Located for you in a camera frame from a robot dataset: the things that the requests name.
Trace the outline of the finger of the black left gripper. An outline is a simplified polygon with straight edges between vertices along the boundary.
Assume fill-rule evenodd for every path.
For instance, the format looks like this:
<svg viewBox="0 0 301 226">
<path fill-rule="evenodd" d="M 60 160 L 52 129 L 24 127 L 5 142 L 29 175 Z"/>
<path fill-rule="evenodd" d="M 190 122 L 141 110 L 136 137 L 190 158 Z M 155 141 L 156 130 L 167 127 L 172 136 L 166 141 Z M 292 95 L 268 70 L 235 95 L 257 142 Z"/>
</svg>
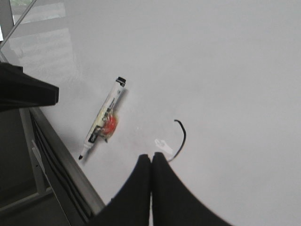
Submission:
<svg viewBox="0 0 301 226">
<path fill-rule="evenodd" d="M 1 62 L 0 109 L 50 106 L 58 103 L 59 88 L 23 72 L 23 67 Z"/>
</svg>

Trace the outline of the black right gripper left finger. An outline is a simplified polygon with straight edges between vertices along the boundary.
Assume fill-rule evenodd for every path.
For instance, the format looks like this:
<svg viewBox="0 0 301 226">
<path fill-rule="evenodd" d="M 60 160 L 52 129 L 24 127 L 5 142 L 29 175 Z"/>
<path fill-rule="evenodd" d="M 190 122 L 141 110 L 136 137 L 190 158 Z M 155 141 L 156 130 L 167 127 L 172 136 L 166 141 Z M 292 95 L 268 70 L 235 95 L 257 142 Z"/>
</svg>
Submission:
<svg viewBox="0 0 301 226">
<path fill-rule="evenodd" d="M 151 198 L 151 161 L 146 154 L 137 163 L 122 188 L 89 226 L 148 226 Z"/>
</svg>

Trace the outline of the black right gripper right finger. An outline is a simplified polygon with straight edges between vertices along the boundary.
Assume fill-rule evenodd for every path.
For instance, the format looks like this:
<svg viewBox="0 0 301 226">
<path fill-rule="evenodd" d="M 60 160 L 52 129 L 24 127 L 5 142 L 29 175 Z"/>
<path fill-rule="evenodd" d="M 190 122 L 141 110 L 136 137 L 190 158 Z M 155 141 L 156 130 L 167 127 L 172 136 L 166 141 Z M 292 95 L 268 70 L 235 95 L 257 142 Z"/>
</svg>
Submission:
<svg viewBox="0 0 301 226">
<path fill-rule="evenodd" d="M 159 152 L 152 159 L 151 191 L 155 226 L 230 225 L 189 191 Z"/>
</svg>

